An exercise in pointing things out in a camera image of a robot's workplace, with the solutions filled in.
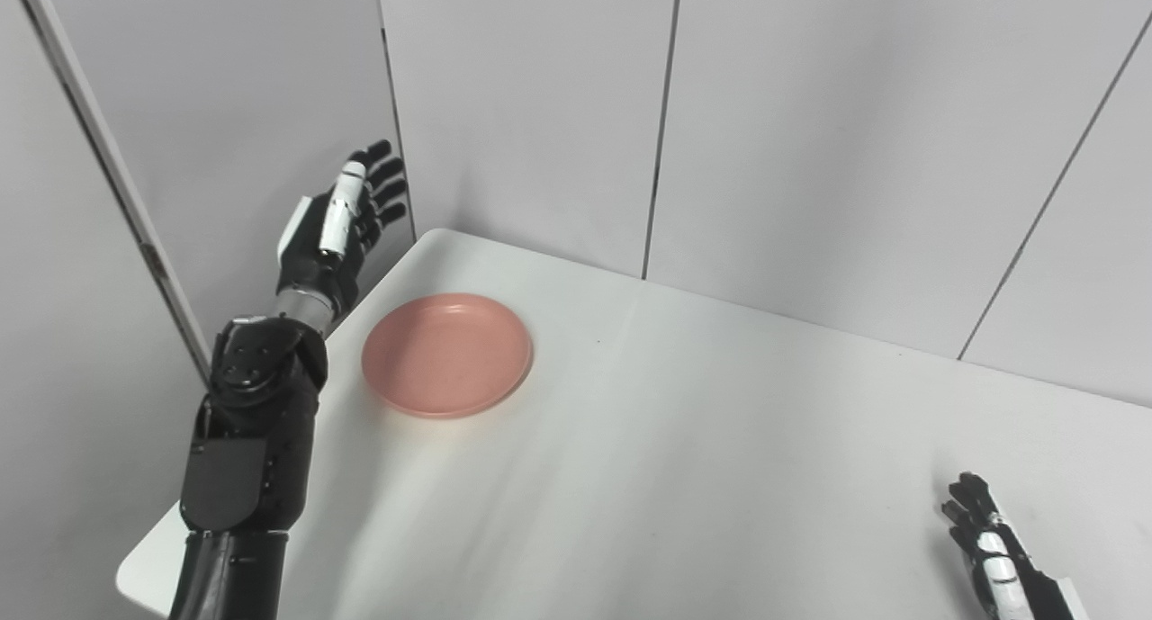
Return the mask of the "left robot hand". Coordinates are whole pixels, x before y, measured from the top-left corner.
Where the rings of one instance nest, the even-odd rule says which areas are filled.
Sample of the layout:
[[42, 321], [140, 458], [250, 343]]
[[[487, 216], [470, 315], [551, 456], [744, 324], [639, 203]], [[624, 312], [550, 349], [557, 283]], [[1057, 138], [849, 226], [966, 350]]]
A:
[[301, 198], [276, 243], [276, 300], [312, 298], [329, 325], [349, 312], [366, 256], [408, 213], [404, 173], [382, 138], [347, 157], [328, 190]]

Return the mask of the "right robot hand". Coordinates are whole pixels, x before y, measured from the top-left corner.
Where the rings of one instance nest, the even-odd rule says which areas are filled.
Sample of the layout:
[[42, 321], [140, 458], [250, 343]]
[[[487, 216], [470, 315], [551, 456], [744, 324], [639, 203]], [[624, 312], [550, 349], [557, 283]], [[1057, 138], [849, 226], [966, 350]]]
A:
[[976, 472], [958, 472], [940, 505], [948, 534], [967, 560], [976, 599], [991, 619], [1087, 619], [1071, 579], [1040, 570], [996, 506], [990, 484]]

